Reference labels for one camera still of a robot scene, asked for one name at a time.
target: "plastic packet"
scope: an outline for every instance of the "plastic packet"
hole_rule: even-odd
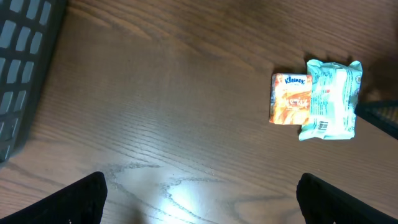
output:
[[[302,126],[300,141],[310,138],[351,139],[355,135],[355,107],[362,78],[361,62],[307,62],[313,77],[310,119]]]
[[[271,88],[269,122],[308,124],[312,91],[311,75],[274,74]]]

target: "wood grain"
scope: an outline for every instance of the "wood grain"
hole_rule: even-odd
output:
[[[0,170],[0,217],[100,170],[103,223],[304,223],[311,172],[398,218],[398,142],[299,142],[268,122],[274,71],[396,55],[394,0],[70,0],[30,139]]]

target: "wooden table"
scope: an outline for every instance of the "wooden table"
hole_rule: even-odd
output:
[[[397,50],[396,0],[71,0],[0,217],[104,172],[103,223],[303,223],[304,172],[398,218],[398,141],[268,122],[273,72]]]

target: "barcode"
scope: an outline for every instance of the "barcode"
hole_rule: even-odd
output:
[[[326,131],[326,129],[328,129],[328,123],[329,122],[326,122],[326,121],[320,121],[319,122],[319,127],[318,127],[318,130],[319,131]]]

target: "black plastic basket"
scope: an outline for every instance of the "black plastic basket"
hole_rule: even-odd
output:
[[[0,0],[0,162],[23,147],[67,0]]]
[[[356,107],[355,113],[398,139],[398,100],[362,103]]]

